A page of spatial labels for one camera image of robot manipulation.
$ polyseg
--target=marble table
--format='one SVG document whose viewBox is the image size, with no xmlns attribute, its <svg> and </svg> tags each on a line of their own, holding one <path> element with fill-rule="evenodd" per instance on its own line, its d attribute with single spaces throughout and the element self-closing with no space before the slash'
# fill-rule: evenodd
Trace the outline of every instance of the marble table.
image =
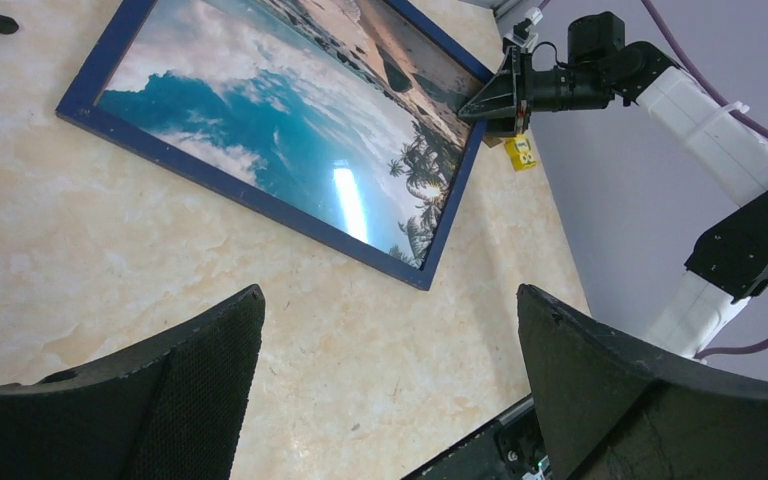
<svg viewBox="0 0 768 480">
<path fill-rule="evenodd" d="M 529 392 L 515 292 L 585 309 L 542 169 L 482 147 L 430 292 L 57 119 L 106 0 L 0 1 L 0 384 L 33 383 L 251 283 L 263 348 L 232 478 L 401 477 Z M 416 0 L 495 69 L 489 11 Z"/>
</svg>

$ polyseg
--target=gray wall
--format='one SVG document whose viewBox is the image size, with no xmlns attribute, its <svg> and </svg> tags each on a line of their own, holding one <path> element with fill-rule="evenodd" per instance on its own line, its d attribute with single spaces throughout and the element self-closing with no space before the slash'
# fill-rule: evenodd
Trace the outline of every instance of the gray wall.
<svg viewBox="0 0 768 480">
<path fill-rule="evenodd" d="M 536 3 L 526 1 L 519 10 Z M 708 79 L 768 127 L 768 0 L 655 3 Z M 638 0 L 554 0 L 537 26 L 540 39 L 554 42 L 565 60 L 569 23 L 605 10 L 625 21 L 627 42 L 647 40 L 671 54 Z M 510 18 L 500 23 L 503 32 Z M 535 60 L 540 69 L 550 67 L 551 49 L 541 49 Z M 536 114 L 532 130 L 594 316 L 642 334 L 674 294 L 696 238 L 735 207 L 634 106 Z M 768 290 L 712 345 L 748 345 L 767 336 Z M 768 380 L 768 351 L 710 357 L 709 365 Z"/>
</svg>

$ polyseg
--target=marble pattern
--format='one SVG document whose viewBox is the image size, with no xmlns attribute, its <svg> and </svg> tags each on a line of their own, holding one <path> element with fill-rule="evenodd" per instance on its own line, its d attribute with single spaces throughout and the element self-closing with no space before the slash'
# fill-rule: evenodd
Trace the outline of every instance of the marble pattern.
<svg viewBox="0 0 768 480">
<path fill-rule="evenodd" d="M 232 478 L 397 478 L 529 391 L 515 291 L 586 309 L 542 169 L 482 146 L 430 292 L 54 116 L 118 1 L 0 0 L 0 384 L 33 383 L 251 283 L 263 350 Z M 416 4 L 495 68 L 489 11 Z"/>
</svg>

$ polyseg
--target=purple hose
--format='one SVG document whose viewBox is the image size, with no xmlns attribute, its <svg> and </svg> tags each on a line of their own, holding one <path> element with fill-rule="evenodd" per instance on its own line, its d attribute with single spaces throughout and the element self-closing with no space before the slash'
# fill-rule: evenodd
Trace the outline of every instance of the purple hose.
<svg viewBox="0 0 768 480">
<path fill-rule="evenodd" d="M 652 4 L 652 0 L 640 0 L 640 1 L 643 2 L 643 6 L 646 7 L 646 10 L 649 12 L 649 15 L 652 16 L 652 20 L 655 21 L 655 25 L 658 26 L 658 30 L 661 31 L 661 34 L 664 35 L 664 38 L 667 40 L 667 43 L 670 45 L 670 48 L 673 49 L 676 56 L 678 56 L 678 59 L 681 61 L 681 63 L 684 64 L 684 68 L 686 68 L 687 71 L 690 72 L 690 75 L 692 75 L 696 79 L 696 81 L 699 82 L 700 85 L 702 85 L 702 88 L 704 88 L 708 92 L 708 94 L 711 95 L 711 98 L 713 98 L 714 101 L 720 104 L 720 106 L 728 105 L 729 102 L 725 99 L 725 97 L 723 97 L 720 94 L 720 92 L 718 92 L 717 89 L 714 88 L 713 85 L 711 85 L 711 82 L 709 82 L 705 78 L 705 76 L 702 75 L 702 72 L 700 72 L 699 69 L 696 68 L 696 65 L 694 65 L 693 62 L 690 60 L 690 58 L 688 58 L 687 54 L 684 53 L 684 50 L 678 44 L 678 41 L 676 40 L 672 32 L 670 32 L 670 29 L 669 27 L 667 27 L 666 22 L 664 22 L 664 19 L 661 17 L 661 14 L 658 13 L 658 10 L 655 8 L 655 5 Z M 746 125 L 752 130 L 755 130 L 762 137 L 768 140 L 768 129 L 765 128 L 763 125 L 759 124 L 755 120 L 752 120 L 746 115 L 738 112 L 737 110 L 732 111 L 731 115 L 734 118 L 736 118 L 740 123 Z M 758 353 L 766 349 L 768 349 L 768 339 L 758 342 L 755 345 L 749 345 L 747 347 L 708 348 L 697 353 L 695 358 L 702 359 L 709 355 L 718 355 L 718 354 L 749 355 L 751 353 Z"/>
</svg>

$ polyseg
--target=purple cable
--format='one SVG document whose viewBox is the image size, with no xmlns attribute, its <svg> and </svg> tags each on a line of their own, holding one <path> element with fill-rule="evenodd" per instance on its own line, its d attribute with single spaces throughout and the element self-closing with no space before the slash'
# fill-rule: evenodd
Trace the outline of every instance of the purple cable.
<svg viewBox="0 0 768 480">
<path fill-rule="evenodd" d="M 698 68 L 696 68 L 696 65 L 693 64 L 693 62 L 688 58 L 687 54 L 684 53 L 684 50 L 681 48 L 681 46 L 678 44 L 678 41 L 676 40 L 675 36 L 670 32 L 669 27 L 667 27 L 666 22 L 664 22 L 664 19 L 661 17 L 661 14 L 658 13 L 658 10 L 655 8 L 655 5 L 652 4 L 652 0 L 640 0 L 643 2 L 643 6 L 646 7 L 646 10 L 649 12 L 649 15 L 652 16 L 652 20 L 655 21 L 655 25 L 658 26 L 658 30 L 661 31 L 661 34 L 664 35 L 664 38 L 667 40 L 667 43 L 670 45 L 670 48 L 673 49 L 676 56 L 678 56 L 678 59 L 681 61 L 681 63 L 684 64 L 684 68 L 687 69 L 688 72 L 690 72 L 690 75 L 692 75 L 697 82 L 699 82 L 700 85 L 702 85 L 702 88 L 704 88 L 709 95 L 711 95 L 711 98 L 714 99 L 720 106 L 726 106 L 728 105 L 728 101 L 723 97 L 720 92 L 717 91 L 717 89 L 711 85 L 711 82 L 709 82 L 704 75 L 702 75 L 702 72 L 699 71 Z M 732 111 L 732 116 L 736 118 L 740 123 L 746 125 L 747 127 L 751 128 L 752 130 L 755 130 L 758 132 L 761 136 L 766 138 L 768 140 L 768 129 L 765 128 L 763 125 L 759 124 L 755 120 L 752 120 L 751 118 L 747 117 L 746 115 L 738 112 L 738 111 Z M 705 350 L 702 350 L 701 352 L 697 353 L 695 358 L 702 359 L 710 355 L 718 355 L 718 354 L 726 354 L 726 355 L 749 355 L 751 353 L 758 353 L 763 350 L 768 349 L 768 338 L 766 340 L 763 340 L 761 342 L 756 343 L 755 345 L 749 345 L 746 347 L 716 347 L 716 348 L 706 348 Z"/>
</svg>

